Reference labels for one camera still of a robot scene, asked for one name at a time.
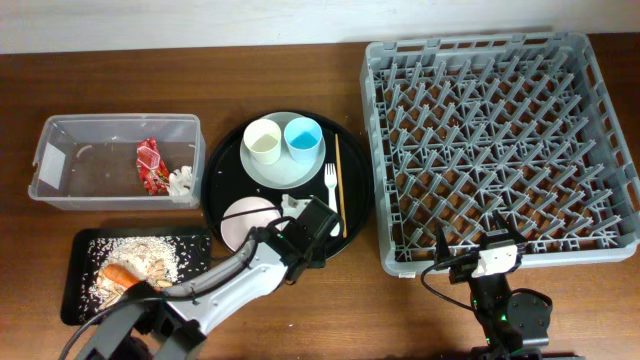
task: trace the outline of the white plate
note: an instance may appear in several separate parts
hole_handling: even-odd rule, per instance
[[[255,196],[246,197],[231,204],[227,211],[224,212],[224,216],[273,206],[274,205],[267,199]],[[222,240],[224,240],[229,249],[236,251],[244,242],[244,239],[247,236],[247,233],[249,233],[249,230],[251,230],[251,227],[266,226],[271,221],[279,219],[280,217],[280,212],[278,210],[268,210],[225,220],[220,224]]]
[[[284,133],[284,128],[289,121],[301,116],[302,115],[296,113],[279,112],[269,114],[263,118],[272,120],[278,124],[282,129],[282,133]],[[324,164],[324,156],[327,151],[324,137],[320,142],[316,160],[306,164],[301,164],[293,160],[284,140],[280,146],[282,146],[280,159],[274,164],[264,165],[257,162],[256,159],[251,156],[249,149],[247,149],[244,143],[240,144],[240,161],[242,162],[242,167],[258,184],[271,189],[292,189],[311,180],[322,168],[322,164]]]

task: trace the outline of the gray dish rack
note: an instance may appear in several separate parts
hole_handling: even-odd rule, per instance
[[[389,274],[433,264],[438,222],[469,251],[493,210],[525,267],[634,254],[640,181],[585,35],[376,42],[360,85]]]

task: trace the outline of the blue cup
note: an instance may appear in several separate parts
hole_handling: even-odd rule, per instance
[[[293,160],[299,163],[314,161],[321,141],[322,128],[312,119],[295,118],[284,128],[284,142]]]

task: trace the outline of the black plate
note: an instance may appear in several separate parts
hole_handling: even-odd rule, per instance
[[[340,138],[340,157],[342,161],[342,181],[347,214],[347,238],[340,236],[331,238],[327,243],[327,256],[332,257],[342,251],[358,234],[367,221],[373,199],[373,178],[369,158],[365,156],[356,139],[342,126],[313,113],[295,110],[282,110],[309,117],[322,126],[324,141],[327,146],[325,163],[336,163],[335,134]],[[239,199],[247,196],[258,196],[271,201],[280,208],[282,194],[289,194],[296,199],[315,195],[328,203],[329,193],[324,185],[324,166],[304,185],[297,188],[276,190],[256,183],[245,172],[240,162],[240,146],[244,129],[257,117],[233,130],[213,152],[204,171],[202,181],[202,207],[207,223],[212,225],[219,221],[224,212]],[[336,190],[338,209],[340,197]],[[214,235],[221,239],[220,227],[214,226]]]
[[[188,227],[161,227],[161,228],[122,228],[122,229],[85,229],[76,234],[71,247],[71,259],[67,270],[67,283],[62,298],[60,318],[67,325],[81,325],[83,319],[93,316],[99,306],[96,301],[83,301],[82,296],[87,296],[88,287],[95,281],[95,272],[100,268],[101,262],[108,253],[94,254],[96,250],[89,251],[92,240],[100,238],[126,238],[136,236],[170,236],[175,239],[176,255],[179,264],[185,264],[178,269],[178,276],[182,281],[188,281],[207,270],[207,262],[201,260],[195,251],[195,246],[200,242],[203,229],[197,226]],[[205,242],[202,248],[206,253],[211,250],[211,241]]]

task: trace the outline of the gray plastic container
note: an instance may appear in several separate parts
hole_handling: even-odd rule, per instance
[[[433,264],[437,223],[469,251],[494,209],[525,267],[635,252],[640,181],[585,35],[372,43],[360,85],[389,274]]]
[[[148,195],[136,144],[155,137],[169,172],[192,166],[185,196]],[[199,205],[206,145],[200,120],[180,114],[62,115],[47,120],[29,196],[63,210],[169,210]]]

